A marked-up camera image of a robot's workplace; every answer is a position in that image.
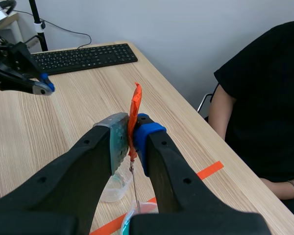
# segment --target blue gripper pad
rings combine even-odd
[[[117,113],[94,125],[110,128],[110,162],[112,175],[114,175],[114,172],[121,165],[128,151],[128,119],[129,116],[127,113]]]

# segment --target wrist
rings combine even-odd
[[[274,192],[280,200],[294,199],[294,186],[289,182],[275,183]]]

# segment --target white wall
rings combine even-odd
[[[18,10],[30,12],[28,1],[17,2]],[[36,2],[41,18],[88,33],[94,43],[133,42],[194,107],[213,91],[216,69],[271,27],[294,20],[294,0]],[[34,33],[33,18],[20,15],[21,31],[28,39]],[[51,25],[46,38],[49,49],[88,42],[88,37]]]

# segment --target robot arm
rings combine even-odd
[[[0,235],[87,235],[101,193],[125,157],[128,116],[97,123],[67,153],[0,199]],[[220,201],[187,164],[165,128],[147,115],[134,130],[145,175],[159,214],[139,214],[131,235],[269,235],[261,215],[236,211]]]
[[[0,2],[2,9],[9,7],[6,13],[0,11],[1,21],[15,5],[14,0]],[[27,75],[38,81],[28,79]],[[32,59],[25,43],[19,42],[13,45],[0,37],[0,90],[50,95],[54,92],[54,86],[48,75]]]

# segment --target person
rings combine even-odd
[[[214,73],[208,122],[294,214],[294,22]]]

